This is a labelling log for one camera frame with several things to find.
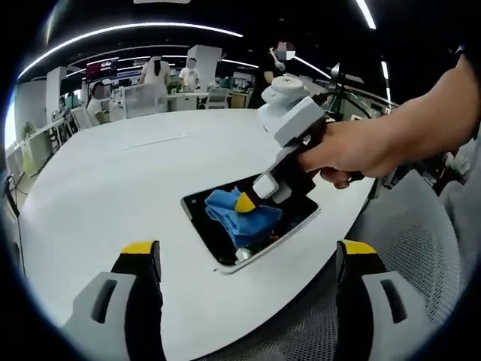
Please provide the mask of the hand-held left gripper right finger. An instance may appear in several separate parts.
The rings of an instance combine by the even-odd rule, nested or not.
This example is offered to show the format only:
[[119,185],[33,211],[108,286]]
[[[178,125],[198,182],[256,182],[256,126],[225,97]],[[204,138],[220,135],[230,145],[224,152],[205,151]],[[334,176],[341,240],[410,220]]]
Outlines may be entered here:
[[369,244],[336,249],[336,360],[406,360],[428,336],[425,299]]

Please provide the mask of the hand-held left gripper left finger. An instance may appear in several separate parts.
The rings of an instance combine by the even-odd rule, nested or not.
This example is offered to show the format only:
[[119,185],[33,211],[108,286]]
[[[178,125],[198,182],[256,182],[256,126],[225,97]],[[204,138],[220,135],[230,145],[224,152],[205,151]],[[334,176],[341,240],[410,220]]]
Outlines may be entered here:
[[159,242],[129,244],[74,298],[62,331],[90,360],[165,360],[160,283]]

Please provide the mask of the person's right hand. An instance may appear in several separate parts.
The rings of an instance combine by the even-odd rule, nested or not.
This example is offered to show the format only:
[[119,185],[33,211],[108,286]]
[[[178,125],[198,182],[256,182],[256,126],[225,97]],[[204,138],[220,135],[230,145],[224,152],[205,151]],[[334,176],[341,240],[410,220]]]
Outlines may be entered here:
[[382,119],[329,123],[321,143],[300,154],[298,161],[337,189],[349,186],[352,172],[382,177],[396,166],[386,126]]

